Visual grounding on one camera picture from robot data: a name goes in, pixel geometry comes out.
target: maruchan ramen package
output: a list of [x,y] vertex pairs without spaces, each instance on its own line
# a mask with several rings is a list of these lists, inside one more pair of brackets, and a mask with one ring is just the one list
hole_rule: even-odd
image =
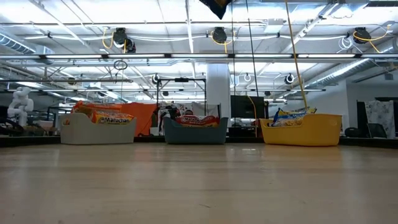
[[94,111],[91,115],[91,121],[95,124],[128,124],[133,118],[129,114],[107,111]]
[[274,122],[272,127],[282,127],[282,126],[300,126],[303,123],[303,118],[306,114],[315,113],[317,109],[309,108],[303,111],[283,111],[278,109],[274,116]]
[[85,103],[79,101],[72,113],[84,113],[95,124],[129,124],[133,116],[120,113],[121,105],[104,103]]
[[175,120],[182,126],[188,127],[218,127],[220,119],[214,116],[185,115]]

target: white wall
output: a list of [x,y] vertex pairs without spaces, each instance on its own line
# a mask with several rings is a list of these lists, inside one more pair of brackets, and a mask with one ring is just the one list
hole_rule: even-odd
[[[340,81],[337,86],[327,86],[326,91],[312,92],[306,95],[307,104],[316,108],[317,113],[343,115],[343,128],[348,128],[348,99],[346,81]],[[283,110],[297,110],[304,108],[304,101],[288,101],[287,105],[281,106]],[[270,114],[276,113],[278,107],[270,110]]]
[[356,101],[372,101],[375,97],[398,97],[398,85],[347,85],[349,125],[358,127]]

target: white robot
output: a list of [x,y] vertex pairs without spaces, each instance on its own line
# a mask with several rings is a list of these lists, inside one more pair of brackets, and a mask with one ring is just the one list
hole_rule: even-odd
[[19,125],[22,127],[26,125],[27,122],[27,112],[33,111],[33,100],[29,99],[28,94],[30,93],[30,88],[18,87],[12,96],[11,104],[8,107],[7,114],[8,117],[15,120],[15,115],[19,115]]

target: white pillar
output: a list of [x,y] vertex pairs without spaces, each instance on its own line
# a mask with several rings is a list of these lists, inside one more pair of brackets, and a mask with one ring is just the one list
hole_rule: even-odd
[[220,105],[221,117],[231,117],[231,91],[228,64],[207,65],[207,104]]

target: white basket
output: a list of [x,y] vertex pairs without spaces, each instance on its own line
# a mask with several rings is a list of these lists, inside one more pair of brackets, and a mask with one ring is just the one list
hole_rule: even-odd
[[95,124],[86,114],[60,116],[62,144],[122,144],[133,143],[136,132],[134,118],[129,124]]

